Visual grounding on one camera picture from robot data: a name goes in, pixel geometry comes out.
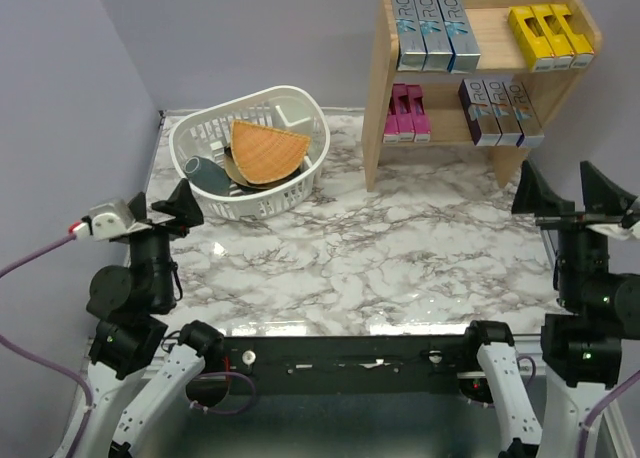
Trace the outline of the silver toothpaste box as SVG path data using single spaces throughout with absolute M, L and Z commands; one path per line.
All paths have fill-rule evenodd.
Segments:
M 496 79 L 484 79 L 483 83 L 501 131 L 498 146 L 518 146 L 522 138 L 522 130 L 503 83 Z

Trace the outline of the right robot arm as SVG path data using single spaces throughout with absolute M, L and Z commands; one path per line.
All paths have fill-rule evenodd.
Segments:
M 608 247 L 611 239 L 638 239 L 639 198 L 589 161 L 580 177 L 583 209 L 525 160 L 511 207 L 558 235 L 553 288 L 563 311 L 547 314 L 540 332 L 544 417 L 532 408 L 507 324 L 474 320 L 459 348 L 462 362 L 485 375 L 503 457 L 593 456 L 601 413 L 639 379 L 619 379 L 622 343 L 639 337 L 639 276 L 610 272 Z

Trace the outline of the yellow toothpaste box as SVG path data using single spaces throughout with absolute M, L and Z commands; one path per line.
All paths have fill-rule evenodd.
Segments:
M 566 4 L 551 4 L 552 20 L 550 28 L 563 35 L 573 50 L 571 68 L 584 69 L 592 62 L 595 52 L 591 43 L 583 33 L 575 31 L 570 23 L 572 12 Z
M 554 56 L 553 70 L 567 70 L 575 57 L 574 50 L 549 4 L 532 5 L 531 10 L 537 20 L 538 28 L 546 37 Z
M 550 71 L 554 64 L 554 53 L 540 31 L 537 19 L 528 6 L 509 8 L 508 24 L 520 48 L 530 72 Z

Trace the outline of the blue green toothpaste box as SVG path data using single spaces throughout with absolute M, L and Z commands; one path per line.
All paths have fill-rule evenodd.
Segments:
M 398 71 L 420 72 L 427 57 L 414 0 L 391 0 L 399 44 Z

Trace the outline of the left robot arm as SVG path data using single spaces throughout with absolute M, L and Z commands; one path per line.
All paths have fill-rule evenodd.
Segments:
M 180 330 L 155 376 L 143 379 L 167 331 L 159 318 L 183 296 L 170 243 L 203 222 L 190 184 L 182 179 L 166 200 L 149 204 L 138 193 L 128 202 L 92 208 L 72 227 L 77 238 L 126 244 L 130 262 L 106 266 L 91 280 L 86 310 L 98 323 L 84 386 L 90 395 L 76 408 L 56 456 L 136 456 L 187 383 L 220 365 L 222 334 L 194 321 Z

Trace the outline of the pink toothpaste box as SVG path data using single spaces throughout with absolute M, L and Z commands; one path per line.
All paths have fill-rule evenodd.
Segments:
M 431 140 L 431 122 L 424 108 L 422 88 L 419 85 L 408 85 L 407 94 L 414 128 L 414 141 L 427 143 Z
M 398 128 L 398 122 L 396 118 L 395 105 L 393 100 L 390 100 L 387 115 L 385 119 L 383 142 L 384 143 L 398 143 L 400 132 Z
M 411 115 L 407 86 L 405 84 L 394 84 L 392 97 L 399 132 L 399 141 L 413 142 L 415 138 L 415 130 Z

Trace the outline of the metallic blue toothpaste box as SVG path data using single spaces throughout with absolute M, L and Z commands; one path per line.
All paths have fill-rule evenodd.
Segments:
M 474 73 L 481 52 L 462 0 L 437 0 L 453 58 L 448 70 L 453 74 Z
M 422 70 L 447 72 L 453 51 L 437 0 L 414 0 L 426 49 Z

